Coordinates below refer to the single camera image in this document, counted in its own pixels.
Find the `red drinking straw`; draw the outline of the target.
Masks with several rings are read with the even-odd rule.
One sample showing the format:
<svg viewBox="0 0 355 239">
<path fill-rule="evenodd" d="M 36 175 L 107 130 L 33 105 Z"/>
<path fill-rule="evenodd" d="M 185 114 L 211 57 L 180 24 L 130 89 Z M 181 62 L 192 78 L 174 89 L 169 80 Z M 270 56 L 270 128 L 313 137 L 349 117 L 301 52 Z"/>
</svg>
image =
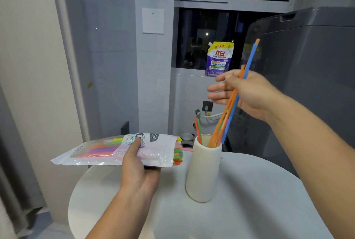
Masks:
<svg viewBox="0 0 355 239">
<path fill-rule="evenodd" d="M 197 139 L 200 145 L 203 145 L 202 143 L 202 136 L 201 136 L 201 127 L 200 127 L 200 121 L 197 117 L 194 117 L 194 122 L 195 122 L 195 127 L 197 131 Z"/>
</svg>

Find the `person's right hand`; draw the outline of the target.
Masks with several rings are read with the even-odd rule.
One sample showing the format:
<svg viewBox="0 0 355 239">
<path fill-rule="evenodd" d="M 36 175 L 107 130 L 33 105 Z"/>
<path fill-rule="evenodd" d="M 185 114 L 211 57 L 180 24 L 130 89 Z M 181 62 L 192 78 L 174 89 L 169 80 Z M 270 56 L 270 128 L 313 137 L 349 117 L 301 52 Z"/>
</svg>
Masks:
<svg viewBox="0 0 355 239">
<path fill-rule="evenodd" d="M 257 72 L 248 72 L 247 78 L 242 80 L 245 82 L 245 104 L 238 107 L 248 115 L 267 122 L 272 99 L 278 95 L 279 91 Z"/>
</svg>

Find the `white framed window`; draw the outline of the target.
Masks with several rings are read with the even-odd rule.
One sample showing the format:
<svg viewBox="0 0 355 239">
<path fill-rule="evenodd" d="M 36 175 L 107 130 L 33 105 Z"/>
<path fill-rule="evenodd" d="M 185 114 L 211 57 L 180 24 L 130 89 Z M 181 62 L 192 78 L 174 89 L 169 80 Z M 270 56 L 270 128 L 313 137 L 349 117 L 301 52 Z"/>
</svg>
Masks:
<svg viewBox="0 0 355 239">
<path fill-rule="evenodd" d="M 234 43 L 230 69 L 241 61 L 249 26 L 258 19 L 286 13 L 295 0 L 175 0 L 177 43 L 173 66 L 205 70 L 208 43 Z"/>
</svg>

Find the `person's left hand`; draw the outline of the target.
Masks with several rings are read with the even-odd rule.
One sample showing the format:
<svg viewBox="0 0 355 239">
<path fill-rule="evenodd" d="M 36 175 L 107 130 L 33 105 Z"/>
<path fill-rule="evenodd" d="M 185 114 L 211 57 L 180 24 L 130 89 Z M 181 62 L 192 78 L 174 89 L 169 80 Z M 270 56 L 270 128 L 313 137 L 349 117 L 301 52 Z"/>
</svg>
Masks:
<svg viewBox="0 0 355 239">
<path fill-rule="evenodd" d="M 129 195 L 139 194 L 143 197 L 153 197 L 161 174 L 160 167 L 144 166 L 141 159 L 129 159 L 129 148 L 123 157 L 121 186 L 119 191 Z"/>
</svg>

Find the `grey washing machine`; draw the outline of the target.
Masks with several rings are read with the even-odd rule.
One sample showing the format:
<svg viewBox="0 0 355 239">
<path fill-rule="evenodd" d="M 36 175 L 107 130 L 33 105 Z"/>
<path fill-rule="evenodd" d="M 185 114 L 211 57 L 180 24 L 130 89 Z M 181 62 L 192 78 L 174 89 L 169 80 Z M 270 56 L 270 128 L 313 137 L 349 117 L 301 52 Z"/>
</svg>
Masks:
<svg viewBox="0 0 355 239">
<path fill-rule="evenodd" d="M 306 8 L 256 20 L 240 64 L 263 75 L 355 148 L 355 7 Z"/>
</svg>

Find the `white wall switch plate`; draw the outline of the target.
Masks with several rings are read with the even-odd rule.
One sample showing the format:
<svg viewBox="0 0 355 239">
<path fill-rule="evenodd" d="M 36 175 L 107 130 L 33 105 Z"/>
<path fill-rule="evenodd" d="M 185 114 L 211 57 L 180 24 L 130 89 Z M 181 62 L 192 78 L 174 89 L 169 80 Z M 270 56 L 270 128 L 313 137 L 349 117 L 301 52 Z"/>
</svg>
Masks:
<svg viewBox="0 0 355 239">
<path fill-rule="evenodd" d="M 142 8 L 142 33 L 164 34 L 164 9 Z"/>
</svg>

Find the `person's right forearm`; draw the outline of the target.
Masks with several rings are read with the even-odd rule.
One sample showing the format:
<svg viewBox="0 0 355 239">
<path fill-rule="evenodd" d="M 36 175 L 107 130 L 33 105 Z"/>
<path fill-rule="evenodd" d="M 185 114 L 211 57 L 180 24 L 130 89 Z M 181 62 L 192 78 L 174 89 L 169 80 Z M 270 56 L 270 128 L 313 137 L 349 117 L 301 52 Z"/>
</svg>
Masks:
<svg viewBox="0 0 355 239">
<path fill-rule="evenodd" d="M 267 123 L 335 239 L 355 239 L 355 149 L 282 93 L 265 101 Z"/>
</svg>

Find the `blue drinking straw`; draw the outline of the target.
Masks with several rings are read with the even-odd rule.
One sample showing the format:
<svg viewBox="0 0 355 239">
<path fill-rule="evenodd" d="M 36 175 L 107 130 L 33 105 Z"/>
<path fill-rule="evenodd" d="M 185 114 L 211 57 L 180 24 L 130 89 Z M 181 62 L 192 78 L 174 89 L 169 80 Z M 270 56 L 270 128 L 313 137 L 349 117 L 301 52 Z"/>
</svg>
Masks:
<svg viewBox="0 0 355 239">
<path fill-rule="evenodd" d="M 251 53 L 249 55 L 248 61 L 246 63 L 246 66 L 244 66 L 241 69 L 240 76 L 239 76 L 240 79 L 246 79 L 248 71 L 249 71 L 251 63 L 252 63 L 252 60 L 253 60 L 253 57 L 254 57 L 255 52 L 257 50 L 259 41 L 260 41 L 260 39 L 257 39 L 255 44 L 253 44 L 253 47 L 252 47 Z M 232 97 L 233 98 L 232 98 L 230 106 L 228 108 L 227 115 L 226 115 L 226 117 L 224 119 L 224 122 L 223 122 L 223 127 L 221 128 L 223 133 L 219 135 L 219 144 L 224 144 L 224 141 L 225 141 L 225 138 L 227 136 L 227 132 L 228 132 L 230 123 L 232 121 L 233 114 L 234 114 L 234 112 L 236 110 L 236 107 L 237 107 L 237 104 L 238 104 L 238 101 L 239 101 L 239 94 L 238 94 L 236 89 L 233 91 Z"/>
</svg>

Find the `white cylindrical cup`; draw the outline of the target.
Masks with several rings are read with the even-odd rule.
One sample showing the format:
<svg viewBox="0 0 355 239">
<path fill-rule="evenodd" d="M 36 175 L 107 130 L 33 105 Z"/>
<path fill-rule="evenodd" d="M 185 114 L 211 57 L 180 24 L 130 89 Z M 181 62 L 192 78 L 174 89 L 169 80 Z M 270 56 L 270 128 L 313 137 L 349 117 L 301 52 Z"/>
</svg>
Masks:
<svg viewBox="0 0 355 239">
<path fill-rule="evenodd" d="M 207 147 L 211 137 L 202 134 L 202 143 L 195 139 L 185 181 L 188 196 L 201 203 L 211 201 L 217 193 L 222 145 Z"/>
</svg>

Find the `purple yellow detergent pouch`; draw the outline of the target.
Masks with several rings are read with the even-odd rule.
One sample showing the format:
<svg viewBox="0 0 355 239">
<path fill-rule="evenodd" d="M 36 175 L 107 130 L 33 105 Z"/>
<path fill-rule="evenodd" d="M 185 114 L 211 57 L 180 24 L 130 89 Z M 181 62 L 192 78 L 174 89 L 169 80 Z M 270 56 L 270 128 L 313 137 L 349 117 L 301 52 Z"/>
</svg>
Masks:
<svg viewBox="0 0 355 239">
<path fill-rule="evenodd" d="M 217 77 L 225 73 L 231 63 L 234 51 L 233 42 L 215 41 L 208 43 L 205 76 Z"/>
</svg>

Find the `person's left forearm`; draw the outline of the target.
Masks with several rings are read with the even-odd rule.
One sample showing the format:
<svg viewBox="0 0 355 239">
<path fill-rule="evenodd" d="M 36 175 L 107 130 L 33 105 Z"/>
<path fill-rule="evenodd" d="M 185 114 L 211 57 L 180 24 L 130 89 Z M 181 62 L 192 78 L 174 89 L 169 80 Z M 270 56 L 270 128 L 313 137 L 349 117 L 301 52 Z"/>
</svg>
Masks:
<svg viewBox="0 0 355 239">
<path fill-rule="evenodd" d="M 122 184 L 85 239 L 138 239 L 157 184 Z"/>
</svg>

